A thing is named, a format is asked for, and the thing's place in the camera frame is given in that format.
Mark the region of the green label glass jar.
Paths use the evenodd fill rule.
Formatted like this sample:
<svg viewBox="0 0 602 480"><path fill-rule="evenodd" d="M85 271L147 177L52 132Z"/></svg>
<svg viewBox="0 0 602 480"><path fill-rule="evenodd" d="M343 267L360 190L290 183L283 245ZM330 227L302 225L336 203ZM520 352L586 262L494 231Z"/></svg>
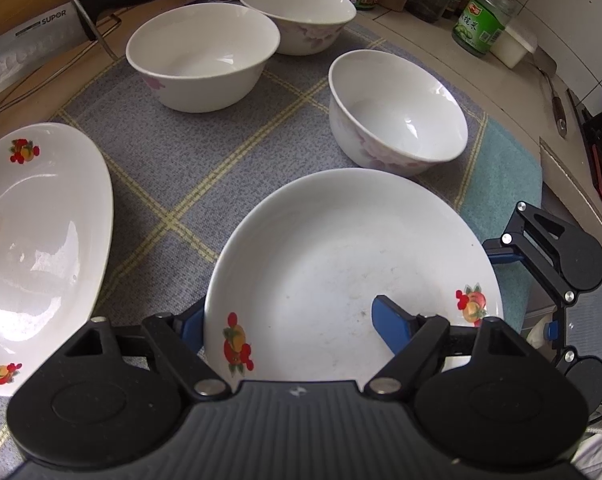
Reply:
<svg viewBox="0 0 602 480"><path fill-rule="evenodd" d="M452 37L466 51L483 58L518 10L516 0L469 0Z"/></svg>

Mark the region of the metal spatula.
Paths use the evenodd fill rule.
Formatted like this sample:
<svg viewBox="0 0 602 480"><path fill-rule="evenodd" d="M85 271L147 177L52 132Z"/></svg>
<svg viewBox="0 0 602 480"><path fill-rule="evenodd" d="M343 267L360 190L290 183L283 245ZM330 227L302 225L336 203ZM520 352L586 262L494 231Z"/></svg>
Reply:
<svg viewBox="0 0 602 480"><path fill-rule="evenodd" d="M559 133L559 136L565 138L566 112L564 111L562 101L554 85L554 76L556 75L557 63L541 47L537 47L532 56L537 70L544 76L548 83L551 94L552 114L554 114L556 128Z"/></svg>

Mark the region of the far white bowl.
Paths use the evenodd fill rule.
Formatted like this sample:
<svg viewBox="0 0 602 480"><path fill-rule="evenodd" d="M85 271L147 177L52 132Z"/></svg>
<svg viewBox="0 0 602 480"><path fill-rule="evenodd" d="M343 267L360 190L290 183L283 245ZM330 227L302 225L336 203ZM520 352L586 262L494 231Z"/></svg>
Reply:
<svg viewBox="0 0 602 480"><path fill-rule="evenodd" d="M349 0L239 0L270 18L280 32L279 54L313 55L327 50L356 17Z"/></svg>

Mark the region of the large white bowl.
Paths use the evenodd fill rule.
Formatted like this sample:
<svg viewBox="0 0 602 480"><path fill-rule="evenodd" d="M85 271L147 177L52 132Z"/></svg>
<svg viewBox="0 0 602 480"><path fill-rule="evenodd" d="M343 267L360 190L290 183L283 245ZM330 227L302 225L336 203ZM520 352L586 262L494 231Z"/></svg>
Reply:
<svg viewBox="0 0 602 480"><path fill-rule="evenodd" d="M242 100L280 44L277 26L231 3L164 12L130 37L126 59L164 106L210 113Z"/></svg>

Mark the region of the white bowl pink flowers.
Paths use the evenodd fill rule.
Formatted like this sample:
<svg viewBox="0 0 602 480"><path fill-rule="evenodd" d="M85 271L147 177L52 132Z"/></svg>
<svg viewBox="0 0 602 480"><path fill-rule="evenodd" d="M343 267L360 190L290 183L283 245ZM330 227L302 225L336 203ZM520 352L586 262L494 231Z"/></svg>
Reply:
<svg viewBox="0 0 602 480"><path fill-rule="evenodd" d="M328 71L330 130L357 166L412 177L459 157L464 112L441 81L378 50L354 50Z"/></svg>

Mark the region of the white plastic container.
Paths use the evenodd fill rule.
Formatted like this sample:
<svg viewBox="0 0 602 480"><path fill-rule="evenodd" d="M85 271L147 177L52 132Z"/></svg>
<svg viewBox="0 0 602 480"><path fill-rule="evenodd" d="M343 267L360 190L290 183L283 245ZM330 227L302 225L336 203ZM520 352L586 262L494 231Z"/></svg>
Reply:
<svg viewBox="0 0 602 480"><path fill-rule="evenodd" d="M537 49L537 37L519 18L511 20L491 47L491 53L510 70Z"/></svg>

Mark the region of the white plate with fruit print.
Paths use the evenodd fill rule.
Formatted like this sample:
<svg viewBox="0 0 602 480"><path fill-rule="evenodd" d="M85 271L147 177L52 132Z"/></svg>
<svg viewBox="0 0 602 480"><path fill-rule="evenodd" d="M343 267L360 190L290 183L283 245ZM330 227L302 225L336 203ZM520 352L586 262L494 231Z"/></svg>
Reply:
<svg viewBox="0 0 602 480"><path fill-rule="evenodd" d="M381 295L454 325L502 316L493 266L441 198L377 170L311 174L229 237L205 298L205 359L231 385L363 384L392 356L371 316Z"/></svg>

